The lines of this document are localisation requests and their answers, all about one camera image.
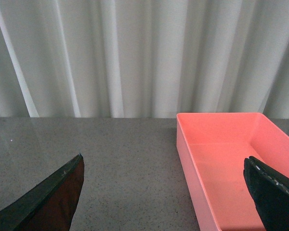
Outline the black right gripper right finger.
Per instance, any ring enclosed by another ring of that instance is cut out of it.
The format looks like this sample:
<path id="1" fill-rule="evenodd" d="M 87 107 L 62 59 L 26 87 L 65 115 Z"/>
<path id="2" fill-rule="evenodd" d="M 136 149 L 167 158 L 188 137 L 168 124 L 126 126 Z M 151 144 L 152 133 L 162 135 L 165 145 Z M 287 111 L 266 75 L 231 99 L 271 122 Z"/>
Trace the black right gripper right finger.
<path id="1" fill-rule="evenodd" d="M 244 180 L 267 231 L 289 231 L 289 178 L 259 159 L 244 159 Z"/>

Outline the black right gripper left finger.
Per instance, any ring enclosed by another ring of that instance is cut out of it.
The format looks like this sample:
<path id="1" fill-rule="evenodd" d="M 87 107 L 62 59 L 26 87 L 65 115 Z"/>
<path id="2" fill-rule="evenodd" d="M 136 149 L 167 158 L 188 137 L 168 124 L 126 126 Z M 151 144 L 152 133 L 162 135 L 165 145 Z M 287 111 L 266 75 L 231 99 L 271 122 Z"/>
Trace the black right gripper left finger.
<path id="1" fill-rule="evenodd" d="M 78 154 L 0 211 L 0 231 L 68 231 L 84 183 Z"/>

